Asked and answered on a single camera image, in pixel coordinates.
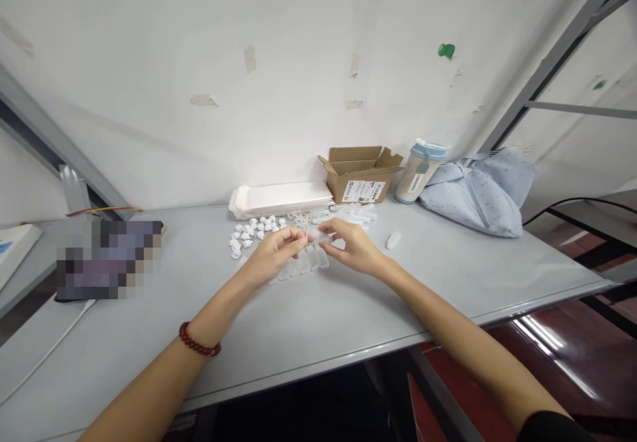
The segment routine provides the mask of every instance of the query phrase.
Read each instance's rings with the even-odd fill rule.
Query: bracelet
[[[202,346],[198,342],[194,342],[191,337],[188,336],[186,328],[188,327],[189,322],[190,321],[186,321],[185,323],[181,324],[181,327],[179,328],[179,338],[184,342],[184,344],[193,351],[198,352],[199,354],[203,354],[206,357],[215,357],[217,354],[219,354],[221,352],[221,342],[219,342],[214,348],[207,348],[205,346]]]

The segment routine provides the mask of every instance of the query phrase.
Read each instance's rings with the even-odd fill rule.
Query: person
[[[332,219],[318,229],[333,234],[334,241],[345,241],[344,250],[321,242],[329,256],[379,279],[404,300],[449,355],[492,396],[518,433],[518,440],[592,440],[503,346],[379,251],[361,227]],[[215,347],[242,307],[289,258],[298,258],[307,243],[306,234],[292,227],[268,235],[197,313],[186,328],[187,335],[203,347]],[[175,338],[104,409],[80,440],[161,440],[207,360]]]

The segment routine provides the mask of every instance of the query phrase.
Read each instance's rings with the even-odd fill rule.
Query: hand
[[[299,251],[306,245],[305,233],[298,228],[287,226],[270,233],[234,277],[259,289],[279,274],[288,259],[298,259]]]
[[[360,225],[332,218],[320,225],[318,230],[327,234],[335,233],[332,241],[341,238],[345,241],[344,250],[325,242],[319,243],[318,245],[329,256],[360,273],[379,277],[380,272],[386,266],[388,257],[372,243]]]

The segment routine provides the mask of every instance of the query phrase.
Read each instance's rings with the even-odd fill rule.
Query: cardboard box
[[[394,173],[403,169],[403,157],[383,147],[331,148],[329,160],[318,159],[327,170],[327,187],[336,203],[381,202]]]

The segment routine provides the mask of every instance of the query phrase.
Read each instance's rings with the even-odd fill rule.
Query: fabric bag
[[[534,176],[535,166],[511,149],[471,155],[438,167],[420,201],[427,210],[474,230],[519,238],[520,207]]]

